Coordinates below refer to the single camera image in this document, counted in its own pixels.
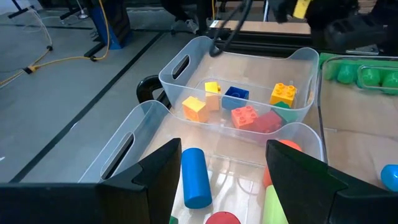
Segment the gray floor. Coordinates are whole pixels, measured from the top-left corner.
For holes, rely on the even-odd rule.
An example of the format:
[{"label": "gray floor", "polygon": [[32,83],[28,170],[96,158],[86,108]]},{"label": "gray floor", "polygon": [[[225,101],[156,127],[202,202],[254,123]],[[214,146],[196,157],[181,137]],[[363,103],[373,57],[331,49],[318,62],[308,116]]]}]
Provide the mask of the gray floor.
[{"label": "gray floor", "polygon": [[[91,41],[91,20],[76,17],[61,23],[62,11],[43,11],[54,51],[43,61],[83,55],[96,45]],[[174,17],[161,9],[130,10],[132,42],[112,50],[106,60],[72,60],[23,74],[0,88],[0,182],[9,182],[104,88],[160,30],[169,30]],[[261,15],[252,16],[261,20]],[[31,13],[12,20],[0,16],[0,80],[26,67],[49,44]],[[82,27],[83,29],[60,29]],[[185,31],[184,26],[177,27]],[[138,105],[136,86],[156,75],[195,36],[165,33],[79,120],[26,175],[23,182],[76,182],[98,155],[129,112]]]}]

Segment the blue foam cylinder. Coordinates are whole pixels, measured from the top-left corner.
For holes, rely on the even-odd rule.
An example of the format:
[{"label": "blue foam cylinder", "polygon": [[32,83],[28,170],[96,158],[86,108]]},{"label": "blue foam cylinder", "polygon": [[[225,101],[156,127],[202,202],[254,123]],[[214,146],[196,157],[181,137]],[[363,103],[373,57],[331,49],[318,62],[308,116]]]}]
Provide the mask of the blue foam cylinder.
[{"label": "blue foam cylinder", "polygon": [[198,148],[186,149],[182,152],[181,167],[185,206],[204,208],[211,204],[205,153]]},{"label": "blue foam cylinder", "polygon": [[398,192],[398,165],[386,165],[381,171],[381,182],[389,190]]}]

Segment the yellow block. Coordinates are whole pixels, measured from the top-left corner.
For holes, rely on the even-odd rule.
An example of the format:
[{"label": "yellow block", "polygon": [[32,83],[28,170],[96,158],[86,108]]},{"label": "yellow block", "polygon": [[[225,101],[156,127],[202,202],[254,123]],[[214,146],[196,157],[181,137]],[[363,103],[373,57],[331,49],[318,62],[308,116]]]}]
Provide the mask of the yellow block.
[{"label": "yellow block", "polygon": [[289,85],[285,86],[283,83],[276,83],[274,91],[272,91],[269,103],[274,105],[278,102],[284,102],[292,107],[294,95],[296,94],[296,87]]},{"label": "yellow block", "polygon": [[304,19],[305,13],[307,13],[308,6],[311,0],[297,0],[294,8],[293,16],[299,19]]},{"label": "yellow block", "polygon": [[[221,93],[221,87],[217,82],[206,82],[205,90],[212,93]],[[206,106],[209,111],[220,110],[220,96],[206,93]]]},{"label": "yellow block", "polygon": [[188,97],[182,102],[182,108],[184,116],[191,121],[206,122],[209,119],[206,103],[198,98]]}]

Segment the clear plastic bin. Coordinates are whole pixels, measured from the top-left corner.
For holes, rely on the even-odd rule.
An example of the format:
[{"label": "clear plastic bin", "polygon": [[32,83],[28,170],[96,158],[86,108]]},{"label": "clear plastic bin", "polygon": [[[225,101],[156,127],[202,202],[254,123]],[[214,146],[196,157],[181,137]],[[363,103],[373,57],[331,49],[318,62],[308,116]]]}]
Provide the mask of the clear plastic bin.
[{"label": "clear plastic bin", "polygon": [[[241,223],[261,223],[266,139],[292,140],[304,153],[323,161],[320,138],[305,124],[291,123],[270,134],[252,133],[186,121],[158,101],[147,101],[130,112],[80,182],[98,182],[116,175],[173,138],[181,138],[182,150],[198,147],[205,152],[213,197],[213,203],[206,208],[188,209],[180,179],[172,211],[180,223],[205,223],[211,214],[220,211],[235,214]],[[128,151],[113,169],[124,150]]]},{"label": "clear plastic bin", "polygon": [[328,165],[385,189],[381,182],[383,167],[398,164],[398,96],[390,94],[394,89],[360,88],[356,80],[350,84],[336,81],[345,65],[354,66],[352,71],[359,79],[369,67],[380,68],[383,76],[396,72],[398,58],[329,58],[322,65],[319,89]]},{"label": "clear plastic bin", "polygon": [[[176,116],[183,118],[182,102],[189,96],[205,101],[205,83],[216,81],[221,86],[219,96],[236,100],[240,105],[252,105],[260,115],[278,108],[269,104],[276,83],[293,85],[297,92],[291,109],[278,108],[287,117],[286,123],[303,121],[317,90],[318,53],[302,48],[289,58],[267,58],[224,52],[216,58],[208,55],[211,39],[191,40],[160,72],[159,79],[173,106]],[[249,91],[248,100],[238,100],[224,94],[234,86]],[[230,111],[212,111],[208,123],[233,127],[226,119]]]}]

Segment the red lego brick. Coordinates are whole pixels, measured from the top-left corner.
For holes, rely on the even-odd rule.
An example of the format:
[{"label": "red lego brick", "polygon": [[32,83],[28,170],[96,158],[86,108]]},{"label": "red lego brick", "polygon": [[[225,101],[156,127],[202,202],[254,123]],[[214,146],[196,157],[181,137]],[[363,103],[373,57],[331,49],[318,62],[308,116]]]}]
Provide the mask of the red lego brick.
[{"label": "red lego brick", "polygon": [[271,133],[278,130],[280,127],[282,127],[282,118],[274,111],[270,111],[261,115],[254,121],[253,131]]},{"label": "red lego brick", "polygon": [[231,117],[235,128],[252,131],[257,113],[252,106],[244,106],[231,110]]}]

